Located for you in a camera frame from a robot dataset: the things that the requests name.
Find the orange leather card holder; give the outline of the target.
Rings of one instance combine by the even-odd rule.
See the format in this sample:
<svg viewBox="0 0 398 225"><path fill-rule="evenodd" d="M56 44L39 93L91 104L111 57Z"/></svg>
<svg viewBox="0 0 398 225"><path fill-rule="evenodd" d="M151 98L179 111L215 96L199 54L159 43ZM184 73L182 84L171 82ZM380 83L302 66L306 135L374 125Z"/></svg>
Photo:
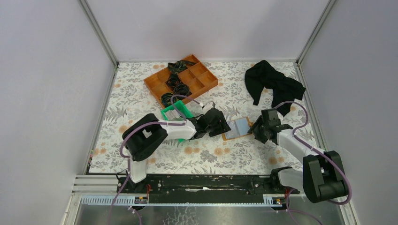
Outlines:
<svg viewBox="0 0 398 225"><path fill-rule="evenodd" d="M251 128L252 123L250 122L248 117L229 120L227 121L227 124L231 128L231 130L222 134L222 138L224 141L250 135L248 131Z"/></svg>

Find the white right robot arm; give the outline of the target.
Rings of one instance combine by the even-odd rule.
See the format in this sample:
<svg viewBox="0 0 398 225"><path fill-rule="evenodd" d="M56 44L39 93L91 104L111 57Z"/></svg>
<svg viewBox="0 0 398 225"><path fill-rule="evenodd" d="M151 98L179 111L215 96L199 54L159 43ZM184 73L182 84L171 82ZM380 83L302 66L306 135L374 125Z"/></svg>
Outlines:
<svg viewBox="0 0 398 225"><path fill-rule="evenodd" d="M276 109L261 111L248 131L261 143L273 142L300 160L302 170L292 167L273 169L269 187L275 193L287 187L304 192L312 203L333 202L339 197L351 199L351 186L344 173L340 155L309 144L288 124L282 124Z"/></svg>

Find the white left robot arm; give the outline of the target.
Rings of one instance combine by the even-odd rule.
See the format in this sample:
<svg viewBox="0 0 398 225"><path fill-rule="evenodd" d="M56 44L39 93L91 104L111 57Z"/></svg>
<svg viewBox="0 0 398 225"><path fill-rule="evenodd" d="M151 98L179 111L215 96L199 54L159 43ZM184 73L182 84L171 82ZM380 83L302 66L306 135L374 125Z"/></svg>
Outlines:
<svg viewBox="0 0 398 225"><path fill-rule="evenodd" d="M153 113L141 118L122 134L119 148L127 159L128 187L135 193L145 188L146 161L167 140L196 140L231 131L223 113L212 107L199 117L183 120L160 120Z"/></svg>

